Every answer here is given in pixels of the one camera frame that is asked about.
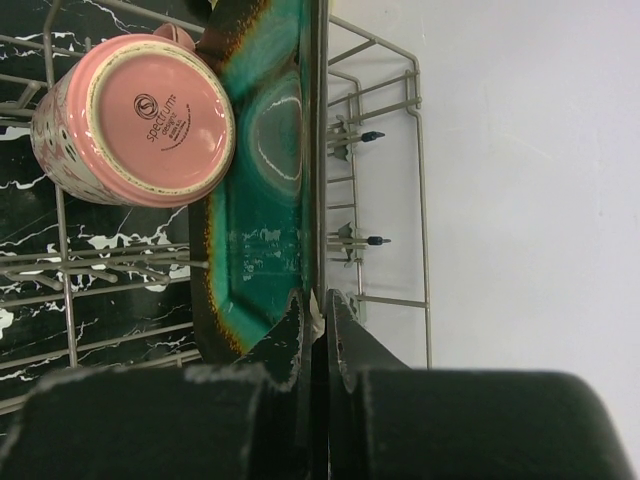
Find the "gray rack wire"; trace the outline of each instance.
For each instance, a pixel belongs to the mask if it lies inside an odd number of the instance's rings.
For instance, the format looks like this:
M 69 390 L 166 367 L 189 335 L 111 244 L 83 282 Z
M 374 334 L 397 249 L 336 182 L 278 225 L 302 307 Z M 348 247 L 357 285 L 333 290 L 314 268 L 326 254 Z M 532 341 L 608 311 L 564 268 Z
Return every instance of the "gray rack wire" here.
M 344 145 L 345 142 L 350 142 L 351 138 L 354 136 L 357 138 L 358 135 L 354 134 L 354 131 L 358 130 L 359 127 L 365 126 L 368 120 L 386 115 L 391 112 L 404 110 L 409 116 L 411 116 L 415 120 L 415 128 L 416 128 L 416 136 L 415 141 L 417 145 L 417 173 L 418 173 L 418 181 L 419 181 L 419 195 L 420 195 L 420 228 L 421 228 L 421 237 L 422 237 L 422 278 L 424 285 L 424 298 L 421 300 L 407 300 L 401 298 L 388 298 L 388 297 L 375 297 L 367 295 L 364 288 L 364 275 L 365 275 L 365 251 L 364 248 L 353 249 L 353 238 L 345 238 L 342 239 L 342 247 L 343 250 L 348 251 L 352 249 L 352 257 L 351 258 L 341 258 L 336 257 L 335 255 L 327 255 L 328 252 L 325 251 L 325 261 L 328 262 L 352 262 L 355 265 L 356 277 L 357 277 L 357 291 L 355 292 L 355 299 L 357 302 L 371 302 L 371 303 L 381 303 L 386 305 L 396 305 L 396 306 L 404 306 L 404 307 L 414 307 L 420 308 L 424 310 L 424 321 L 426 326 L 426 356 L 427 356 L 427 368 L 431 368 L 432 366 L 432 349 L 431 349 L 431 318 L 430 318 L 430 308 L 429 308 L 429 256 L 428 256 L 428 243 L 427 243 L 427 207 L 426 207 L 426 189 L 425 189 L 425 165 L 424 165 L 424 138 L 423 138 L 423 129 L 422 129 L 422 116 L 418 111 L 421 108 L 422 97 L 420 95 L 420 64 L 418 62 L 418 58 L 412 53 L 404 50 L 403 48 L 394 45 L 391 42 L 388 42 L 376 35 L 373 35 L 362 28 L 359 28 L 355 25 L 352 25 L 349 22 L 346 22 L 336 16 L 330 16 L 329 21 L 351 33 L 354 33 L 364 39 L 365 41 L 354 48 L 351 48 L 339 55 L 336 55 L 333 58 L 328 60 L 328 74 L 334 77 L 341 78 L 343 80 L 347 80 L 353 86 L 353 90 L 351 93 L 341 96 L 339 98 L 330 99 L 328 102 L 328 107 L 344 104 L 346 105 L 347 115 L 343 118 L 338 119 L 338 122 L 333 122 L 332 119 L 328 119 L 328 132 L 327 132 L 327 146 L 333 145 Z M 407 61 L 407 65 L 409 68 L 405 71 L 403 75 L 390 77 L 376 83 L 371 86 L 367 86 L 363 88 L 363 84 L 361 80 L 354 76 L 347 74 L 338 69 L 339 64 L 349 58 L 356 57 L 362 52 L 372 48 L 372 47 L 382 47 L 389 52 L 405 59 Z M 400 87 L 404 90 L 404 100 L 399 103 L 394 103 L 390 105 L 386 105 L 381 108 L 377 108 L 373 111 L 366 111 L 365 103 L 366 98 L 376 92 L 380 92 L 385 88 L 397 88 Z M 342 142 L 335 142 L 335 137 L 332 135 L 335 134 L 335 129 L 343 128 L 345 131 L 342 135 Z M 353 229 L 355 231 L 355 235 L 357 236 L 357 232 L 360 229 L 360 215 L 359 215 L 359 203 L 358 203 L 358 160 L 356 149 L 351 148 L 348 152 L 348 158 L 351 165 L 351 175 L 339 177 L 339 178 L 330 178 L 326 179 L 327 184 L 332 183 L 340 183 L 340 182 L 348 182 L 351 184 L 352 191 L 352 201 L 349 203 L 343 203 L 338 205 L 328 205 L 327 210 L 343 210 L 348 209 L 353 212 Z M 328 250 L 331 251 L 331 246 L 335 246 L 336 243 L 340 242 L 340 235 L 336 238 L 336 232 L 324 232 L 327 238 L 326 247 L 329 247 Z

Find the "printed brand logo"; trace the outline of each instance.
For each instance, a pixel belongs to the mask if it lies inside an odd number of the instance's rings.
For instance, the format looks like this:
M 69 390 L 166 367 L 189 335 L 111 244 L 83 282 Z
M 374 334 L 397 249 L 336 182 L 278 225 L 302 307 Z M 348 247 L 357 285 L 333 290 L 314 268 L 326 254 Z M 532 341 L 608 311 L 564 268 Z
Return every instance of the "printed brand logo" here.
M 151 95 L 141 93 L 133 101 L 133 108 L 140 118 L 153 120 L 158 114 L 158 102 Z

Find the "mug handle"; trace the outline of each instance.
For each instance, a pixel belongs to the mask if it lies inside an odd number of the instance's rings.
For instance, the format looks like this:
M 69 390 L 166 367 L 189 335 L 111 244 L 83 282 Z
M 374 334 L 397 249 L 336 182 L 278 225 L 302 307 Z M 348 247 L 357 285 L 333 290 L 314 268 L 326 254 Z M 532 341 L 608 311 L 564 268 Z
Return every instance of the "mug handle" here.
M 191 52 L 195 53 L 196 51 L 196 43 L 193 41 L 193 38 L 191 38 L 191 35 L 189 35 L 186 30 L 174 25 L 173 23 L 165 23 L 157 28 L 153 34 L 158 37 L 171 40 L 178 45 L 182 45 Z

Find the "metal wire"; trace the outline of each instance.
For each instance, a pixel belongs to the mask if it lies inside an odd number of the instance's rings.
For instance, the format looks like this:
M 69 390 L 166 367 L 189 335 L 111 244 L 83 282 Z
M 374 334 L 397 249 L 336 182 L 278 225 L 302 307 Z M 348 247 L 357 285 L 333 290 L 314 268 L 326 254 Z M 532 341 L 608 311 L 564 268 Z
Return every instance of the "metal wire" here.
M 90 257 L 93 255 L 111 255 L 114 253 L 134 253 L 134 252 L 145 252 L 156 251 L 156 250 L 171 250 L 174 249 L 176 251 L 182 251 L 188 253 L 189 250 L 188 243 L 171 243 L 167 245 L 136 245 L 132 247 L 118 247 L 118 248 L 103 248 L 97 250 L 72 250 L 70 254 L 72 257 Z M 26 262 L 31 260 L 45 260 L 47 258 L 57 258 L 60 255 L 58 253 L 32 253 L 27 255 L 12 255 L 8 257 L 0 257 L 0 264 L 3 263 L 13 263 L 13 262 Z
M 117 285 L 115 287 L 102 287 L 102 288 L 93 288 L 90 290 L 80 290 L 78 292 L 72 292 L 72 298 L 80 298 L 80 297 L 92 297 L 94 295 L 101 295 L 105 293 L 115 293 L 115 292 L 126 292 L 129 290 L 139 290 L 141 288 L 150 288 L 157 286 L 167 286 L 174 283 L 183 283 L 188 282 L 189 277 L 180 277 L 180 278 L 172 278 L 168 283 L 164 280 L 155 281 L 155 282 L 137 282 L 127 285 Z M 41 295 L 38 297 L 21 299 L 21 300 L 9 300 L 0 302 L 0 308 L 12 308 L 12 307 L 23 307 L 26 305 L 33 305 L 36 303 L 47 303 L 47 302 L 57 302 L 58 300 L 63 300 L 64 294 L 53 294 L 53 295 Z
M 421 220 L 421 236 L 422 236 L 422 277 L 423 277 L 423 285 L 424 285 L 424 300 L 404 300 L 397 298 L 387 298 L 387 297 L 374 297 L 366 295 L 364 291 L 363 285 L 363 275 L 364 275 L 364 252 L 363 250 L 354 249 L 354 245 L 349 245 L 349 242 L 345 241 L 344 245 L 342 245 L 342 249 L 351 248 L 354 252 L 354 260 L 350 258 L 347 259 L 338 259 L 338 258 L 329 258 L 329 261 L 344 261 L 345 264 L 355 263 L 357 268 L 357 295 L 356 299 L 359 302 L 371 302 L 371 303 L 382 303 L 386 305 L 395 305 L 395 306 L 404 306 L 404 307 L 414 307 L 414 308 L 422 308 L 424 309 L 424 318 L 425 318 L 425 328 L 426 328 L 426 357 L 427 357 L 427 368 L 432 368 L 433 359 L 432 359 L 432 345 L 431 345 L 431 311 L 430 311 L 430 295 L 429 295 L 429 260 L 428 260 L 428 242 L 427 242 L 427 207 L 426 207 L 426 190 L 425 190 L 425 164 L 424 164 L 424 134 L 422 131 L 422 116 L 418 112 L 417 109 L 421 107 L 422 98 L 420 96 L 420 65 L 418 62 L 418 58 L 412 53 L 404 50 L 397 45 L 392 44 L 372 33 L 367 32 L 355 25 L 352 25 L 338 17 L 331 16 L 330 21 L 332 24 L 337 25 L 351 33 L 359 35 L 360 37 L 367 40 L 365 43 L 362 43 L 355 48 L 347 50 L 346 52 L 337 55 L 336 57 L 329 60 L 329 65 L 332 65 L 334 68 L 329 69 L 329 75 L 333 75 L 335 77 L 339 77 L 345 80 L 348 80 L 354 84 L 354 91 L 347 95 L 336 98 L 328 103 L 329 106 L 336 106 L 340 104 L 346 104 L 348 118 L 343 119 L 341 122 L 333 123 L 330 125 L 330 128 L 344 128 L 347 130 L 347 133 L 350 131 L 351 125 L 362 125 L 365 121 L 371 120 L 373 118 L 381 117 L 388 113 L 394 111 L 405 110 L 410 116 L 415 118 L 416 120 L 416 142 L 417 142 L 417 166 L 418 166 L 418 181 L 419 181 L 419 205 L 420 205 L 420 220 Z M 346 60 L 347 58 L 354 57 L 360 52 L 369 49 L 377 45 L 379 47 L 385 48 L 391 52 L 394 52 L 397 55 L 400 55 L 406 58 L 413 68 L 407 69 L 404 75 L 394 77 L 375 85 L 372 85 L 367 88 L 362 88 L 362 83 L 360 79 L 356 76 L 346 74 L 340 70 L 336 70 L 335 65 Z M 377 110 L 371 112 L 365 112 L 363 109 L 364 98 L 367 94 L 379 91 L 385 87 L 392 87 L 404 83 L 405 89 L 405 100 L 399 103 L 395 103 L 392 105 L 388 105 Z M 355 104 L 356 110 L 355 114 L 353 111 L 352 104 Z M 331 132 L 327 134 L 326 139 L 328 142 L 335 141 L 335 138 L 331 136 Z M 351 182 L 353 188 L 353 202 L 340 204 L 340 205 L 329 205 L 327 206 L 327 210 L 341 210 L 341 209 L 352 209 L 353 217 L 354 217 L 354 226 L 356 230 L 358 229 L 358 175 L 357 175 L 357 164 L 356 158 L 354 154 L 355 148 L 353 146 L 349 149 L 349 158 L 348 160 L 351 163 L 351 171 L 352 174 L 347 177 L 330 179 L 327 183 L 338 183 L 338 182 Z M 331 249 L 336 249 L 335 239 L 327 239 L 327 246 Z
M 27 265 L 2 265 L 0 266 L 0 274 L 6 272 L 21 273 L 31 272 L 33 270 L 59 270 L 64 271 L 72 267 L 90 267 L 93 265 L 114 265 L 125 262 L 150 262 L 149 259 L 157 260 L 172 260 L 172 264 L 179 265 L 181 261 L 188 262 L 188 252 L 160 252 L 153 254 L 141 254 L 141 255 L 121 255 L 112 258 L 89 258 L 89 259 L 75 259 L 69 260 L 69 249 L 67 248 L 67 258 L 62 257 L 62 249 L 60 249 L 60 257 L 62 260 L 59 262 L 47 262 L 47 263 L 30 263 Z

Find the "rack tine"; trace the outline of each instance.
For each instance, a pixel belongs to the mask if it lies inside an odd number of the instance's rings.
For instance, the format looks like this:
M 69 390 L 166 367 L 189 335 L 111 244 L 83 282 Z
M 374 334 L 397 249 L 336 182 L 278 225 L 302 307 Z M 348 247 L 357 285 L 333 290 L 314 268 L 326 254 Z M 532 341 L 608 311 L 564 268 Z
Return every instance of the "rack tine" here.
M 361 244 L 344 244 L 341 245 L 339 243 L 329 243 L 327 244 L 327 250 L 329 252 L 349 252 L 349 251 L 353 251 L 353 250 L 366 250 L 367 249 L 367 245 L 361 245 Z
M 67 270 L 67 273 L 69 275 L 91 275 L 92 277 L 100 278 L 109 283 L 116 283 L 118 281 L 117 275 L 100 270 L 94 270 L 92 268 L 74 268 L 72 270 Z
M 336 63 L 341 62 L 342 60 L 346 60 L 349 57 L 353 57 L 355 54 L 360 53 L 366 50 L 367 48 L 371 48 L 377 43 L 378 41 L 375 38 L 372 38 L 371 40 L 367 40 L 366 42 L 358 45 L 357 47 L 353 47 L 351 50 L 347 50 L 346 52 L 341 53 L 340 55 L 337 55 L 329 59 L 329 66 L 335 65 Z
M 60 291 L 64 288 L 62 282 L 49 278 L 39 273 L 5 273 L 4 276 L 12 282 L 36 282 L 46 285 L 53 290 Z
M 5 75 L 4 73 L 0 73 L 0 80 L 3 80 L 5 82 L 11 82 L 11 83 L 20 83 L 22 85 L 29 85 L 31 82 L 35 82 L 41 87 L 46 88 L 47 86 L 45 82 L 40 82 L 38 80 L 31 80 L 29 78 L 24 78 L 24 77 L 14 77 L 13 75 Z
M 183 267 L 195 267 L 195 268 L 209 268 L 209 262 L 202 261 L 199 262 L 197 260 L 181 260 L 179 258 L 175 260 L 148 260 L 147 263 L 149 265 L 180 265 Z
M 28 108 L 16 108 L 13 103 L 4 103 L 0 105 L 0 114 L 12 115 L 14 117 L 27 117 L 33 116 L 33 110 Z
M 189 277 L 178 277 L 172 278 L 171 284 L 175 283 L 185 283 L 189 281 Z M 79 290 L 77 292 L 72 292 L 73 298 L 82 298 L 82 297 L 93 297 L 96 295 L 103 295 L 106 293 L 115 293 L 115 292 L 128 292 L 131 290 L 138 290 L 141 288 L 155 287 L 158 285 L 165 285 L 164 282 L 135 282 L 130 283 L 128 285 L 115 285 L 113 287 L 100 287 L 100 288 L 91 288 L 89 290 Z M 39 303 L 46 302 L 57 302 L 58 300 L 64 300 L 64 295 L 62 293 L 54 293 L 52 295 L 41 295 L 38 297 L 31 298 L 23 298 L 20 300 L 0 300 L 0 308 L 9 309 L 14 307 L 24 307 L 25 305 L 35 305 Z
M 348 258 L 330 257 L 330 258 L 327 258 L 327 260 L 329 260 L 330 262 L 339 262 L 339 263 L 349 263 L 349 262 L 362 263 L 362 259 L 360 258 L 356 258 L 355 260 L 349 260 Z
M 113 263 L 107 263 L 107 268 L 115 270 L 116 272 L 135 272 L 139 275 L 146 275 L 156 282 L 162 282 L 163 284 L 169 284 L 171 277 L 164 273 L 155 272 L 147 268 L 136 267 L 135 265 L 116 265 Z
M 29 123 L 16 122 L 15 120 L 0 119 L 0 127 L 29 128 Z
M 345 237 L 327 237 L 327 242 L 332 245 L 370 245 L 372 247 L 379 247 L 385 243 L 391 243 L 388 238 L 382 238 L 377 235 L 373 235 L 367 238 L 345 238 Z
M 25 87 L 22 95 L 15 104 L 15 108 L 24 108 L 28 105 L 31 99 L 38 93 L 40 90 L 40 84 L 34 80 L 31 80 L 27 86 Z
M 177 252 L 161 252 L 161 253 L 153 253 L 146 255 L 122 255 L 120 257 L 111 257 L 111 258 L 89 258 L 82 260 L 72 260 L 73 265 L 78 268 L 91 267 L 93 265 L 104 265 L 105 263 L 117 264 L 117 263 L 135 263 L 135 262 L 146 262 L 149 263 L 150 260 L 160 260 L 160 259 L 168 259 L 171 260 L 172 263 L 175 263 L 176 260 L 180 259 L 178 256 L 176 258 Z M 62 260 L 59 262 L 43 262 L 43 263 L 31 263 L 27 265 L 11 265 L 11 264 L 3 264 L 0 262 L 0 274 L 5 272 L 12 273 L 28 273 L 32 270 L 60 270 L 64 266 L 66 266 L 67 260 Z
M 20 40 L 19 38 L 10 37 L 8 35 L 0 35 L 0 42 L 12 43 L 14 45 L 20 45 L 21 47 L 31 48 L 34 50 L 45 50 L 46 47 L 42 43 L 32 42 L 30 40 Z M 60 55 L 67 55 L 69 57 L 82 57 L 84 54 L 80 52 L 74 52 L 73 50 L 67 50 L 65 48 L 52 47 L 52 53 L 59 53 Z
M 353 130 L 351 132 L 338 132 L 338 133 L 327 133 L 327 140 L 345 140 L 349 137 L 355 137 L 358 135 L 357 130 Z

